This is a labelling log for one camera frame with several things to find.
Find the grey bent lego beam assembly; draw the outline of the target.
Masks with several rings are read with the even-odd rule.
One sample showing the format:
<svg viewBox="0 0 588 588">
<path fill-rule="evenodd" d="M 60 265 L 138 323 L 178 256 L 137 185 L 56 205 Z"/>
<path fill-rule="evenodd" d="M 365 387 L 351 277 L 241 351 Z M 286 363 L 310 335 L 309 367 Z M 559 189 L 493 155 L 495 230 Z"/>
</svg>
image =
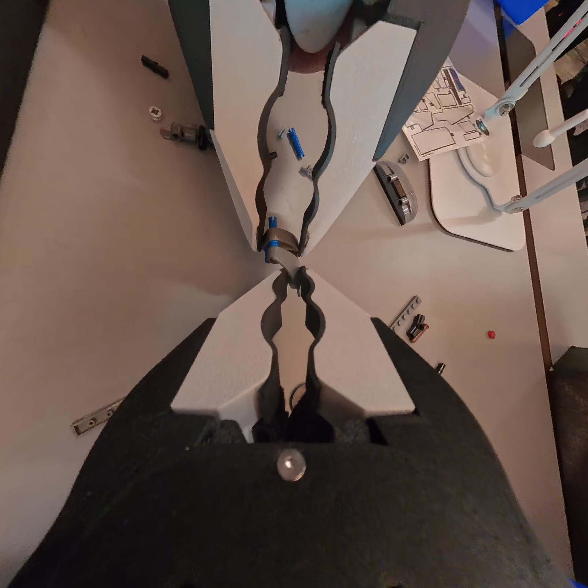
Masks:
<svg viewBox="0 0 588 588">
<path fill-rule="evenodd" d="M 263 235 L 262 251 L 267 264 L 277 264 L 286 271 L 290 287 L 302 297 L 299 243 L 291 232 L 278 226 L 277 217 L 268 217 L 268 229 Z"/>
</svg>

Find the long grey lego plate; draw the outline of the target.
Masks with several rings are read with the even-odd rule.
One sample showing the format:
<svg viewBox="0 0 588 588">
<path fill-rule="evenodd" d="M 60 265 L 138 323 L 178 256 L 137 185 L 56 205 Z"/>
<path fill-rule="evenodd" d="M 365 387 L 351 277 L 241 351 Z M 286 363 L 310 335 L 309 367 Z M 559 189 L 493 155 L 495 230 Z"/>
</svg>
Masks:
<svg viewBox="0 0 588 588">
<path fill-rule="evenodd" d="M 421 303 L 422 299 L 419 296 L 413 296 L 395 317 L 395 319 L 390 323 L 390 328 L 392 330 L 396 330 L 397 328 L 401 329 L 405 324 L 411 322 L 414 316 L 417 314 L 417 310 Z"/>
<path fill-rule="evenodd" d="M 81 436 L 84 433 L 96 428 L 97 426 L 105 424 L 113 416 L 123 400 L 124 398 L 113 401 L 108 405 L 96 409 L 88 415 L 79 418 L 71 424 L 72 430 L 76 435 Z"/>
</svg>

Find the white book stand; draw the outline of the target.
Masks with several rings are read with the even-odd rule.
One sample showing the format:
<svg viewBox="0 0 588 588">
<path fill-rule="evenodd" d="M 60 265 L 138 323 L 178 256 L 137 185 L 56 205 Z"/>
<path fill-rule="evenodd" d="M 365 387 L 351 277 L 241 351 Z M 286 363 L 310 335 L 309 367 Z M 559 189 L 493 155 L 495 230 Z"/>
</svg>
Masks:
<svg viewBox="0 0 588 588">
<path fill-rule="evenodd" d="M 519 251 L 525 243 L 523 211 L 587 176 L 587 159 L 530 195 L 521 194 L 510 113 L 572 41 L 587 28 L 587 1 L 565 22 L 500 98 L 468 78 L 477 107 L 475 121 L 484 131 L 481 143 L 430 159 L 432 212 L 454 236 Z"/>
</svg>

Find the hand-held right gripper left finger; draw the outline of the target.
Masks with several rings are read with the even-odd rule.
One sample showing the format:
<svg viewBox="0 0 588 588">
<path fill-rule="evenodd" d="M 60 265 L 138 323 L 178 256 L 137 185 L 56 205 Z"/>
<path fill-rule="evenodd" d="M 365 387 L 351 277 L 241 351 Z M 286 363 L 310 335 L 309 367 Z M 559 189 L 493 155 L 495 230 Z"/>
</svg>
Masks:
<svg viewBox="0 0 588 588">
<path fill-rule="evenodd" d="M 287 294 L 288 273 L 280 269 L 218 315 L 171 403 L 175 413 L 235 421 L 254 441 L 254 426 L 284 409 L 273 340 Z"/>
</svg>

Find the white sticker sheet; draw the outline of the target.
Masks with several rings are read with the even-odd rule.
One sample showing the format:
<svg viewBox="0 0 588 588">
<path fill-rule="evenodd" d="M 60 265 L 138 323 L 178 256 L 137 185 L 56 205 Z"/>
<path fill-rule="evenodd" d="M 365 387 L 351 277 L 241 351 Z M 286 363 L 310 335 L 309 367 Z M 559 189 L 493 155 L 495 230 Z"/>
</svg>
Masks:
<svg viewBox="0 0 588 588">
<path fill-rule="evenodd" d="M 480 120 L 464 77 L 447 58 L 402 130 L 422 162 L 481 142 Z"/>
</svg>

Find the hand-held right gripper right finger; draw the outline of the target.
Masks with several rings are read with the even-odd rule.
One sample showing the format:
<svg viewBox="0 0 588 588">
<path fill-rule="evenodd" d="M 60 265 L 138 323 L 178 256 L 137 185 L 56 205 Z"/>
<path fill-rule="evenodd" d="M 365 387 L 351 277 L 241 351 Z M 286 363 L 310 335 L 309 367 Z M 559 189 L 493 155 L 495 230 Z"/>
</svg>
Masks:
<svg viewBox="0 0 588 588">
<path fill-rule="evenodd" d="M 333 442 L 349 423 L 412 414 L 415 404 L 371 317 L 314 270 L 299 269 L 299 290 L 312 336 L 299 442 Z"/>
</svg>

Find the blue storage bin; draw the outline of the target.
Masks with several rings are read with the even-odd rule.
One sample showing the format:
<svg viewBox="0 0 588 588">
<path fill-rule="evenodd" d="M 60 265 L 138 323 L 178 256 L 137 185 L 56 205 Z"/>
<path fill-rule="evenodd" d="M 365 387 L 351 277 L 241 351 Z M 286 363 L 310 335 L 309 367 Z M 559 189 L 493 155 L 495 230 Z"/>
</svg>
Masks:
<svg viewBox="0 0 588 588">
<path fill-rule="evenodd" d="M 521 25 L 549 1 L 495 1 L 502 13 L 514 25 Z"/>
</svg>

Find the dark grey curved lego panel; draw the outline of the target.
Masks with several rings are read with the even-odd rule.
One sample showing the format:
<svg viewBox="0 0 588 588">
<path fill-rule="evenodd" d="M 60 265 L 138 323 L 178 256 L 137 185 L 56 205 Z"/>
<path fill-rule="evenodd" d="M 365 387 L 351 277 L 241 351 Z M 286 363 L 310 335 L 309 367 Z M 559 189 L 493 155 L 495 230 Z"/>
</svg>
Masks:
<svg viewBox="0 0 588 588">
<path fill-rule="evenodd" d="M 402 166 L 381 160 L 374 165 L 373 172 L 399 224 L 413 221 L 418 211 L 417 196 Z"/>
</svg>

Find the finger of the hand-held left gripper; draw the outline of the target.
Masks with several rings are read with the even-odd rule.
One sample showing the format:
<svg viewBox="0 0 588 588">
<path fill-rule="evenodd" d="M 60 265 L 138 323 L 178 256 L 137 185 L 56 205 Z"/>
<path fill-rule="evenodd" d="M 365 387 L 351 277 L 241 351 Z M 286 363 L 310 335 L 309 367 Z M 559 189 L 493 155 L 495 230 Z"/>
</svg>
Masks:
<svg viewBox="0 0 588 588">
<path fill-rule="evenodd" d="M 288 77 L 290 32 L 277 29 L 261 1 L 210 1 L 213 114 L 211 130 L 247 240 L 261 250 L 269 115 Z"/>
<path fill-rule="evenodd" d="M 416 33 L 378 21 L 346 48 L 333 48 L 323 83 L 327 137 L 313 166 L 300 256 L 322 239 L 371 172 Z"/>
</svg>

